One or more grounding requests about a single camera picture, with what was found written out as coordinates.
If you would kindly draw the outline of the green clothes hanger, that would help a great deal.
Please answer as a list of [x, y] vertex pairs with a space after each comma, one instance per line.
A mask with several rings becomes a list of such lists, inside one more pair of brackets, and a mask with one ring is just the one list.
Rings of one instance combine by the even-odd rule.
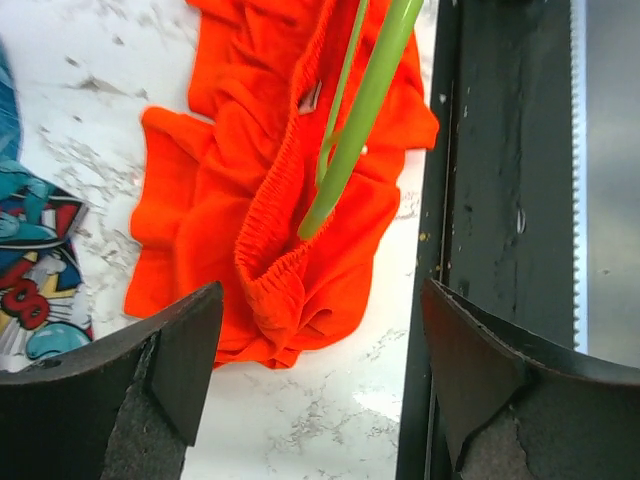
[[359, 3], [317, 159], [317, 193], [298, 228], [300, 239], [312, 238], [340, 200], [379, 114], [422, 5], [422, 0], [391, 2], [355, 100], [344, 126], [337, 130], [337, 116], [368, 7], [366, 1]]

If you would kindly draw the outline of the orange mesh shorts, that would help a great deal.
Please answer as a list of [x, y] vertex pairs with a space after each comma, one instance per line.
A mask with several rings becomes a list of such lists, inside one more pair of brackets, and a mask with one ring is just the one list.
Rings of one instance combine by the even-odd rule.
[[311, 240], [298, 226], [349, 43], [354, 1], [200, 1], [188, 113], [142, 117], [147, 160], [130, 220], [140, 244], [126, 314], [218, 281], [217, 365], [293, 366], [356, 330], [407, 153], [434, 146], [410, 41], [354, 172]]

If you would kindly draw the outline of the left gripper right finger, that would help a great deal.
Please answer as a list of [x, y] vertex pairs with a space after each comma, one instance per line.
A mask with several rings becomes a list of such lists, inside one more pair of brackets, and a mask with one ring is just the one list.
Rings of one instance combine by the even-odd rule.
[[437, 281], [425, 284], [421, 303], [461, 478], [638, 478], [638, 369], [560, 346]]

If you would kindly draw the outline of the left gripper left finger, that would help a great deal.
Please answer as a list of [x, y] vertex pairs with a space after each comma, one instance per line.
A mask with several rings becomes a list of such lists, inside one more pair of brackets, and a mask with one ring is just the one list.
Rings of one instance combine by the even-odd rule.
[[1, 375], [4, 479], [178, 479], [216, 354], [210, 283], [77, 350]]

